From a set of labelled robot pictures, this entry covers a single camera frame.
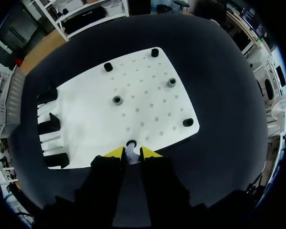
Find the white rack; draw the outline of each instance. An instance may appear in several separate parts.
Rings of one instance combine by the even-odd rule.
[[[82,11],[83,9],[86,9],[88,7],[91,7],[97,3],[100,3],[100,2],[105,2],[105,1],[108,1],[108,0],[98,0],[96,2],[93,2],[93,3],[86,3],[84,5],[82,5],[81,7],[79,8],[76,8],[75,10],[72,10],[71,12],[61,16],[60,18],[58,18],[57,20],[54,20],[54,18],[49,14],[48,12],[48,9],[56,2],[56,0],[50,0],[50,2],[46,5],[43,5],[40,0],[35,0],[36,4],[38,5],[38,7],[41,9],[41,11],[45,14],[45,16],[49,19],[49,21],[51,22],[51,24],[54,26],[54,28],[59,32],[59,34],[64,38],[64,40],[68,41],[70,37],[73,37],[74,35],[92,27],[92,26],[95,26],[95,25],[98,25],[98,24],[101,24],[103,22],[106,22],[106,21],[110,21],[110,20],[113,20],[113,19],[116,19],[116,18],[120,18],[120,17],[129,17],[129,10],[128,10],[128,3],[127,3],[127,0],[121,0],[122,3],[123,3],[123,8],[124,8],[124,12],[123,13],[120,13],[120,14],[117,14],[117,15],[114,15],[114,16],[106,16],[105,18],[102,18],[98,21],[95,21],[95,22],[92,22],[82,28],[80,28],[79,30],[75,31],[75,32],[72,32],[70,33],[69,35],[66,34],[63,29],[62,29],[62,26],[61,26],[61,22],[64,21],[64,20],[67,20],[70,16]]]

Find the office chair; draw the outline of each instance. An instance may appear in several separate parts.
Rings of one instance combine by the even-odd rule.
[[[199,0],[194,8],[194,15],[215,20],[221,27],[225,24],[226,4],[213,0]]]
[[[174,3],[180,6],[179,13],[182,13],[183,7],[190,7],[190,4],[182,0],[174,0]]]

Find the desk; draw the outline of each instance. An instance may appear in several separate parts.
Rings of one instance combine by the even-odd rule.
[[[182,52],[180,37],[187,47]],[[92,38],[96,45],[91,45]],[[36,205],[42,208],[55,196],[73,200],[74,191],[90,172],[89,168],[53,170],[45,166],[37,130],[37,95],[98,64],[150,47],[161,47],[167,53],[193,107],[198,107],[199,132],[158,152],[174,162],[177,176],[190,192],[190,204],[210,206],[235,189],[246,189],[260,174],[267,147],[265,110],[261,99],[255,99],[260,91],[235,44],[208,20],[141,15],[90,28],[52,52],[26,76],[21,124],[9,137],[9,145],[21,188]],[[227,71],[227,63],[233,71]],[[227,82],[233,85],[228,94]],[[147,227],[150,220],[140,164],[125,171],[113,226]]]
[[[243,31],[244,33],[248,36],[250,39],[250,43],[242,50],[242,54],[245,54],[253,45],[257,45],[259,47],[258,41],[258,36],[256,36],[250,29],[249,25],[239,16],[239,12],[236,11],[233,8],[231,9],[234,14],[230,13],[227,11],[227,15],[229,18],[231,18]]]

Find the cable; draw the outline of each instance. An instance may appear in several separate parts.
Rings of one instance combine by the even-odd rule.
[[[275,133],[277,133],[278,131],[280,131],[280,130],[274,131],[274,132],[268,137],[268,139],[272,138],[272,136],[273,136]]]

